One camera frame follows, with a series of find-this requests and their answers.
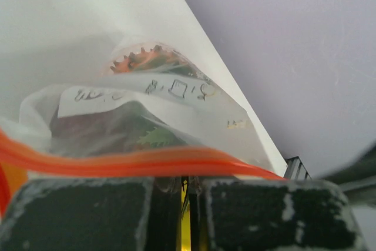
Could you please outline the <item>purple fake onion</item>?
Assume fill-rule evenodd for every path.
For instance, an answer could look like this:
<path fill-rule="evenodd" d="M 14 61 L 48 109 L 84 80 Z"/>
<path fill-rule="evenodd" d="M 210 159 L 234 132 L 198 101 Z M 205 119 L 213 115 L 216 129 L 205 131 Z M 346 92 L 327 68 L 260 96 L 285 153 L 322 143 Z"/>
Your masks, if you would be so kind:
<path fill-rule="evenodd" d="M 143 116 L 136 103 L 101 113 L 59 118 L 50 122 L 50 153 L 82 159 L 111 153 L 129 153 L 137 141 L 134 126 Z"/>

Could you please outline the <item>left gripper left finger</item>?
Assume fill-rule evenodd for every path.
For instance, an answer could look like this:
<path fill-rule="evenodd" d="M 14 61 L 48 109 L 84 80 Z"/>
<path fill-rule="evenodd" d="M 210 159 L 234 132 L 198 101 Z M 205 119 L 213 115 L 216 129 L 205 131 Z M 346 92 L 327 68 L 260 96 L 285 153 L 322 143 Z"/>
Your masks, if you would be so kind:
<path fill-rule="evenodd" d="M 44 178 L 11 200 L 2 250 L 177 250 L 181 179 Z"/>

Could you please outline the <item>fake pineapple green crown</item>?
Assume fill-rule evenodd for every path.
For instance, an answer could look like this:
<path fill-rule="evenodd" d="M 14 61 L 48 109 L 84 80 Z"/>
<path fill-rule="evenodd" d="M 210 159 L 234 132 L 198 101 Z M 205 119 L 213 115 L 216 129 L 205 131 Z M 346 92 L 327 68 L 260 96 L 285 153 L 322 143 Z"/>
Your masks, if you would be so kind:
<path fill-rule="evenodd" d="M 208 81 L 193 63 L 174 49 L 167 50 L 155 45 L 149 51 L 144 48 L 138 53 L 127 53 L 112 61 L 110 69 L 113 74 L 156 71 L 167 74 L 187 76 Z M 138 131 L 134 150 L 157 149 L 168 146 L 184 146 L 187 143 L 170 130 L 151 121 L 139 118 L 134 129 Z"/>

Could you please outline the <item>clear zip top bag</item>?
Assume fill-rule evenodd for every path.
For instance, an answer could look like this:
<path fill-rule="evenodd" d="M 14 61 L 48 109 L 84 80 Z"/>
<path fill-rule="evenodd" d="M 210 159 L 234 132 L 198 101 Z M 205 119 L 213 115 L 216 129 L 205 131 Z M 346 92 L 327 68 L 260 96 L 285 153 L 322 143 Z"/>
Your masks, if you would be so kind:
<path fill-rule="evenodd" d="M 1 119 L 1 212 L 34 178 L 280 179 L 247 111 L 171 46 L 119 46 L 103 74 L 46 86 Z"/>

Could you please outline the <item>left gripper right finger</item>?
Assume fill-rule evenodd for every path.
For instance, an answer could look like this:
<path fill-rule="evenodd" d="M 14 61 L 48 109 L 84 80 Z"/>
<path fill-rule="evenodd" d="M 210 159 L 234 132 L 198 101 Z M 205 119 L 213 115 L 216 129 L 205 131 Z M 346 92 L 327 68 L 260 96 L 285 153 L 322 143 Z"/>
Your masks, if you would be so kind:
<path fill-rule="evenodd" d="M 366 250 L 341 189 L 317 180 L 201 178 L 192 250 Z"/>

